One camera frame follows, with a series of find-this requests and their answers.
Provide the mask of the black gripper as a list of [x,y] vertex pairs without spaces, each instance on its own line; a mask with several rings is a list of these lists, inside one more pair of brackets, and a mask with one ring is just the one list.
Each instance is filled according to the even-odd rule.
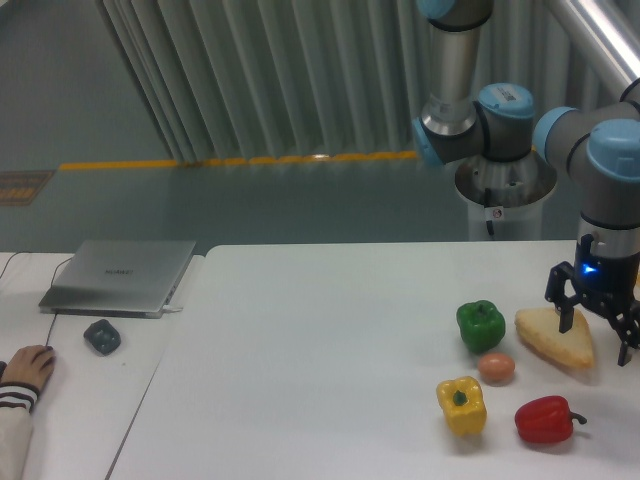
[[545,299],[559,315],[559,332],[573,328],[577,304],[605,317],[620,339],[617,365],[624,367],[630,350],[639,349],[639,301],[633,293],[638,269],[638,252],[611,256],[595,233],[582,235],[574,262],[554,266],[546,286]]

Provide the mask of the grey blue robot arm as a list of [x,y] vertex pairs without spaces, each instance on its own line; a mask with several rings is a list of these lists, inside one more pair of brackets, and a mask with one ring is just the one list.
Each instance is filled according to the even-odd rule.
[[412,128],[428,163],[457,162],[456,188],[485,216],[491,236],[508,208],[541,202],[565,172],[583,192],[572,262],[554,266],[546,299],[561,332],[582,306],[608,321],[625,363],[639,345],[639,40],[611,1],[552,1],[549,10],[617,98],[582,112],[534,114],[530,92],[471,81],[489,1],[422,1],[432,28],[431,94]]

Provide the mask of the striped sleeve forearm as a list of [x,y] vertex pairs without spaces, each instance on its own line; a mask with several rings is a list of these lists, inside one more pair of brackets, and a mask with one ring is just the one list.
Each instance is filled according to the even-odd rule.
[[1,380],[1,478],[21,479],[29,450],[32,410],[40,391],[24,382]]

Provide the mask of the person's hand on mouse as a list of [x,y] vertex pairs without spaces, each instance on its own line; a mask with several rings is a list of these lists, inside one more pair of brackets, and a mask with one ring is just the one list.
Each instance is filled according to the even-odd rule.
[[46,347],[32,345],[19,349],[4,368],[1,385],[24,386],[41,394],[53,373],[48,375],[41,370]]

